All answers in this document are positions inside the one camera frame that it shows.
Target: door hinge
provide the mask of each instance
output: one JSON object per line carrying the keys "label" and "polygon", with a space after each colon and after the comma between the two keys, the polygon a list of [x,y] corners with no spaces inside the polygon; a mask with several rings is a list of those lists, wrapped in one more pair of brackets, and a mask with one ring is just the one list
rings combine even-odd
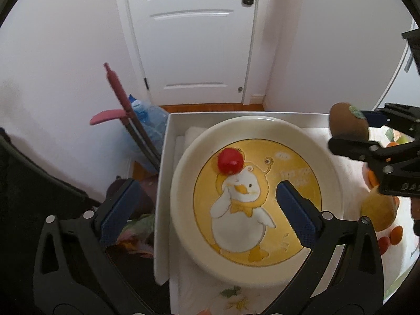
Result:
{"label": "door hinge", "polygon": [[144,79],[144,83],[146,84],[146,89],[150,90],[149,89],[149,84],[148,84],[148,79],[147,78]]}

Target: kiwi sticker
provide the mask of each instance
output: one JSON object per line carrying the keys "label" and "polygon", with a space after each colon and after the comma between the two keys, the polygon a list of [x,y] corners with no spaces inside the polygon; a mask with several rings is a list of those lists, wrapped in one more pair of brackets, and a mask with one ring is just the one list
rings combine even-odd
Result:
{"label": "kiwi sticker", "polygon": [[360,118],[361,120],[365,120],[366,119],[365,115],[358,108],[356,108],[355,106],[350,105],[349,106],[349,110],[353,114],[353,116],[356,116],[357,118]]}

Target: red cherry tomato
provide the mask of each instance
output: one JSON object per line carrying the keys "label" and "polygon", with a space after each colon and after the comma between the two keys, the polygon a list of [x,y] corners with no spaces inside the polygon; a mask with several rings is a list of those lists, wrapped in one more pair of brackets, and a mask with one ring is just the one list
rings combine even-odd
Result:
{"label": "red cherry tomato", "polygon": [[389,240],[389,237],[382,237],[378,239],[377,243],[379,245],[379,251],[381,255],[383,255],[385,252],[387,252],[391,241]]}
{"label": "red cherry tomato", "polygon": [[237,174],[244,167],[244,158],[238,149],[224,148],[217,159],[217,166],[225,175]]}

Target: door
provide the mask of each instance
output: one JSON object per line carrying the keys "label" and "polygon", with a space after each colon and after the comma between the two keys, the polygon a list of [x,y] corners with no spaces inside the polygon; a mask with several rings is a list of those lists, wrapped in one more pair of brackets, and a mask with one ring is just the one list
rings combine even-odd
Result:
{"label": "door", "polygon": [[255,3],[128,0],[156,105],[240,103]]}

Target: ceramic bowl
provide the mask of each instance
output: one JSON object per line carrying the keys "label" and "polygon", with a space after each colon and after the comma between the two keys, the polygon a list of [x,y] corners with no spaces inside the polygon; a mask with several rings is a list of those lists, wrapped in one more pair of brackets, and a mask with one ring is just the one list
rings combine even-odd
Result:
{"label": "ceramic bowl", "polygon": [[[226,176],[217,157],[240,150],[244,167]],[[221,122],[187,148],[171,187],[176,233],[199,266],[243,287],[285,284],[309,253],[276,201],[289,180],[318,209],[343,216],[337,173],[325,148],[300,128],[275,118],[244,116]]]}

